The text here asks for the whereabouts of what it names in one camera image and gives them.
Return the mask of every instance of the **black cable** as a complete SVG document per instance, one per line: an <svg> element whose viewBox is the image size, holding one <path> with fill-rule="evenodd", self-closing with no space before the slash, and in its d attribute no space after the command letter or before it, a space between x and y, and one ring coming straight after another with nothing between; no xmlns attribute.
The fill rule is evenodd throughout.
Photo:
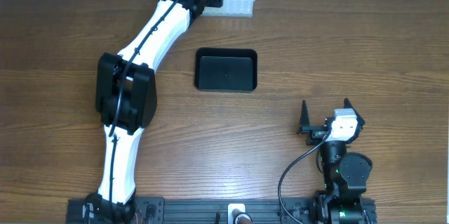
<svg viewBox="0 0 449 224"><path fill-rule="evenodd" d="M159 18L159 20L152 26L152 28L148 31L147 35L143 38L143 40L140 42L139 46L134 49L134 54L131 56L129 61L126 63L125 69L121 73L121 82L120 82L120 89L119 89L119 99L117 100L117 109L115 111L114 120L112 121L111 131L109 132L109 137L112 136L114 133L114 130L117 126L117 122L119 121L119 113L121 108L121 99L123 95L123 90L125 87L126 82L126 74L128 73L128 70L130 66L133 64L134 58L140 53L140 49L143 47L143 44L147 41L148 37L152 35L152 33L157 30L157 26L164 21L164 19L167 17L167 15L171 12L171 10L175 7L175 5L178 3L179 0L175 0L170 7L167 9L167 11Z"/></svg>
<svg viewBox="0 0 449 224"><path fill-rule="evenodd" d="M318 168L318 171L323 173L323 171L321 170L321 165L319 164L319 159L318 159L319 155L320 155L320 149L318 149L316 151L315 162L316 162L316 167Z"/></svg>
<svg viewBox="0 0 449 224"><path fill-rule="evenodd" d="M292 218L292 220L294 220L296 223L299 224L304 224L301 221L299 221L298 219L296 219L295 217L293 217L293 215L291 215L291 213L288 212L286 206L283 205L283 200L282 200L282 196L281 196L281 186L282 186L282 181L283 179L286 177L287 173L289 172L289 170L294 167L295 164L297 164L299 161L303 160L306 156L308 156L309 154L313 153L313 151L317 150L320 146L322 146L323 143L326 142L326 139L329 137L330 135L330 130L328 132L328 134L326 134L323 137L323 140L315 147L313 147L312 149L310 149L309 151L305 152L304 154L301 154L300 157L298 157L295 161L293 161L286 169L285 171L282 173L281 179L279 179L279 184L278 184L278 198L279 198L279 204L281 205L281 208L287 213L287 215L290 216L290 218Z"/></svg>
<svg viewBox="0 0 449 224"><path fill-rule="evenodd" d="M112 147L112 157L111 157L111 167L109 170L109 205L111 207L111 215L112 215L112 223L115 223L115 214L112 208L112 181L114 179L114 157L115 157L115 149L117 148L117 135L114 135L114 139L112 143L114 144Z"/></svg>

